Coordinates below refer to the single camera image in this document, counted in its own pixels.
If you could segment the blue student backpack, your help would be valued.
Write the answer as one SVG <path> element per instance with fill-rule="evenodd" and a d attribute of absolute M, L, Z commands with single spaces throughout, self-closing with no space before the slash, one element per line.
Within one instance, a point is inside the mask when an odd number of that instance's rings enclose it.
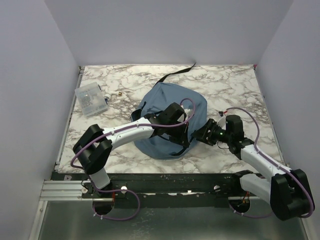
<path fill-rule="evenodd" d="M 162 77 L 131 113 L 131 121 L 148 117 L 156 127 L 151 138 L 135 141 L 145 155 L 158 160 L 178 159 L 196 146 L 191 136 L 207 122 L 207 100 L 198 92 Z"/>

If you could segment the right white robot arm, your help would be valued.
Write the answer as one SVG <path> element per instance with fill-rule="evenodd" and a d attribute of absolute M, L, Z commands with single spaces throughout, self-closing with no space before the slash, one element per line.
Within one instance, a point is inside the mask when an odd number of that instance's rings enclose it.
<path fill-rule="evenodd" d="M 228 115 L 225 127 L 210 118 L 192 137 L 210 146 L 219 142 L 227 144 L 232 154 L 257 170 L 258 173 L 236 173 L 237 179 L 230 183 L 234 195 L 245 192 L 256 195 L 269 203 L 274 215 L 282 221 L 307 218 L 315 210 L 305 172 L 292 170 L 259 149 L 256 142 L 245 137 L 243 121 L 238 115 Z"/>

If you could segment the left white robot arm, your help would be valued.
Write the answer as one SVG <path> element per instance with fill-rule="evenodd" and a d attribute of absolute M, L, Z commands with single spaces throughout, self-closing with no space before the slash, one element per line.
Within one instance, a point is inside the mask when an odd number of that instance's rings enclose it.
<path fill-rule="evenodd" d="M 111 180 L 105 165 L 110 153 L 120 146 L 166 134 L 170 142 L 187 148 L 188 126 L 193 115 L 193 110 L 186 112 L 174 102 L 165 110 L 148 113 L 119 127 L 103 129 L 98 124 L 91 125 L 76 142 L 73 152 L 80 168 L 94 183 L 93 191 L 101 198 L 110 194 Z"/>

